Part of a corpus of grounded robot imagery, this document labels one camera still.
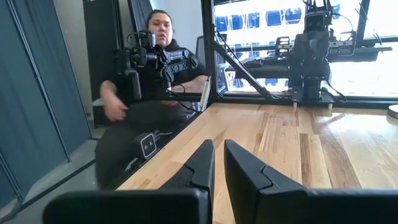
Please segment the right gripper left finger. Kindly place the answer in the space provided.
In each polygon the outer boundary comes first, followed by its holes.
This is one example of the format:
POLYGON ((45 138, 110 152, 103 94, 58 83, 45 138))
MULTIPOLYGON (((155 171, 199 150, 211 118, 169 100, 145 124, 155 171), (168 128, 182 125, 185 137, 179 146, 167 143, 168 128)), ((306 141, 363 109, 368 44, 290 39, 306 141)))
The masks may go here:
POLYGON ((211 224, 215 149, 206 139, 184 165, 155 190, 80 191, 45 207, 43 224, 211 224))

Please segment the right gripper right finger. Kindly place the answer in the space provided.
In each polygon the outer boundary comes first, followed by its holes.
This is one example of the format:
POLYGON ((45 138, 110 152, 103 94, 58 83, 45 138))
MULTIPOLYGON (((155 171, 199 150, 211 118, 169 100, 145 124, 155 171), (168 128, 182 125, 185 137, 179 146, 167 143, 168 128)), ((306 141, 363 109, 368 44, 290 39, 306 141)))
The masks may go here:
POLYGON ((236 224, 398 224, 398 190, 309 189, 230 139, 224 171, 236 224))

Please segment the grey office chair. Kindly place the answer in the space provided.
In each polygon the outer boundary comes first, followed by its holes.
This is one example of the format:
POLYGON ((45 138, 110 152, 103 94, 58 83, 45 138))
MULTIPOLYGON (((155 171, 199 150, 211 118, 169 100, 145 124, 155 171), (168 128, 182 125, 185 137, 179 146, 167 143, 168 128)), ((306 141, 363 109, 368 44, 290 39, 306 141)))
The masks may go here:
POLYGON ((196 45, 196 56, 197 60, 202 63, 204 66, 206 66, 206 60, 205 60, 205 43, 204 43, 204 36, 201 35, 197 37, 197 45, 196 45))

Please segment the silver aluminium bar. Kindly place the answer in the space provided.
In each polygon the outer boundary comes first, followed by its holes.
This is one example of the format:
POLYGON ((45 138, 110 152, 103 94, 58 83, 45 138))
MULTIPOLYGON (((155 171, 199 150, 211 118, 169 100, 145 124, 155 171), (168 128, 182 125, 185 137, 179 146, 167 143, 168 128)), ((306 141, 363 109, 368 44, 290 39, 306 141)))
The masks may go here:
POLYGON ((208 98, 211 90, 211 77, 208 76, 205 82, 204 89, 201 94, 200 100, 200 112, 204 112, 206 110, 208 104, 208 98))

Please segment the person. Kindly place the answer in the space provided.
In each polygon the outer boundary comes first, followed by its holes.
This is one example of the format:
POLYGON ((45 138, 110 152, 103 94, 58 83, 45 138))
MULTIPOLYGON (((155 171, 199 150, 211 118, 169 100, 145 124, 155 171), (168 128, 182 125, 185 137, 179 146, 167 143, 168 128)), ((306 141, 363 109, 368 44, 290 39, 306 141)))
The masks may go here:
MULTIPOLYGON (((163 10, 153 10, 147 18, 146 29, 155 33, 156 44, 165 51, 184 49, 173 38, 172 19, 163 10)), ((154 85, 150 79, 153 69, 145 68, 139 72, 142 94, 164 93, 161 86, 154 85)), ((198 62, 197 68, 187 69, 175 74, 171 83, 172 91, 177 93, 201 93, 207 76, 205 66, 198 62)), ((110 189, 125 172, 127 165, 135 159, 134 139, 142 133, 159 134, 169 138, 181 130, 192 117, 189 101, 143 101, 133 102, 131 81, 125 75, 109 74, 102 82, 99 93, 104 101, 105 116, 112 122, 97 142, 95 149, 96 180, 101 190, 110 189)))

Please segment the blue partition panel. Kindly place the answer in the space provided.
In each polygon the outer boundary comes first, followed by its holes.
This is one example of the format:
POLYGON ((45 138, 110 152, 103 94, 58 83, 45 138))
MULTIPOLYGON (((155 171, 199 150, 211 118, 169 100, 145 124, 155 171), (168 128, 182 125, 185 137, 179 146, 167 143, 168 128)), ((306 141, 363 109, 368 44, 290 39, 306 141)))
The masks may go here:
POLYGON ((0 208, 89 137, 53 0, 0 0, 0 208))

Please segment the black aluminium table frame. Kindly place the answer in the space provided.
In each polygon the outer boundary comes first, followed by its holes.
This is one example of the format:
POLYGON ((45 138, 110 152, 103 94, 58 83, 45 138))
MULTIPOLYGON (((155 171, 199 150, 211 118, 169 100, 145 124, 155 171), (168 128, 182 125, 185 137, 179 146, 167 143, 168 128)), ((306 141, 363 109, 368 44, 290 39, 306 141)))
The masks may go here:
MULTIPOLYGON (((310 105, 310 106, 321 106, 329 105, 328 103, 301 103, 298 102, 294 104, 292 101, 292 88, 289 79, 289 71, 287 69, 287 64, 284 59, 279 59, 275 55, 272 58, 266 58, 261 61, 259 68, 250 68, 243 64, 234 52, 231 50, 230 46, 225 42, 223 35, 219 32, 212 21, 213 17, 213 0, 201 0, 203 5, 203 25, 204 25, 204 43, 205 43, 205 60, 206 60, 206 71, 207 76, 211 77, 211 90, 208 98, 209 101, 227 101, 231 100, 235 103, 240 103, 243 101, 243 95, 233 95, 227 94, 223 95, 219 92, 218 85, 216 83, 216 57, 220 56, 225 61, 227 61, 238 78, 245 79, 254 89, 255 93, 249 96, 250 102, 258 101, 262 104, 288 104, 291 103, 295 106, 297 105, 310 105)), ((306 15, 309 12, 324 11, 326 15, 325 30, 331 29, 331 20, 335 15, 334 9, 330 4, 330 0, 323 0, 323 6, 318 7, 314 2, 307 1, 305 3, 307 7, 306 15)), ((137 38, 138 32, 134 34, 135 43, 133 46, 139 43, 137 38)), ((272 49, 276 50, 276 44, 272 46, 272 49)), ((332 62, 372 62, 378 52, 385 51, 383 46, 373 46, 369 41, 359 40, 356 36, 356 49, 354 55, 350 57, 332 57, 331 55, 327 57, 329 64, 332 62)), ((125 60, 120 59, 119 55, 114 53, 115 61, 117 63, 116 72, 118 75, 125 74, 125 60)), ((341 100, 340 92, 335 90, 332 86, 326 87, 327 90, 341 100)), ((152 95, 155 93, 145 93, 145 99, 137 100, 134 98, 134 86, 132 88, 132 98, 133 102, 143 102, 143 101, 199 101, 201 100, 201 93, 177 93, 173 92, 179 97, 178 100, 162 100, 160 99, 161 93, 158 95, 152 95)), ((348 107, 358 107, 358 108, 388 108, 390 105, 398 105, 398 93, 396 96, 345 96, 347 102, 340 103, 338 101, 334 104, 340 106, 348 107)))

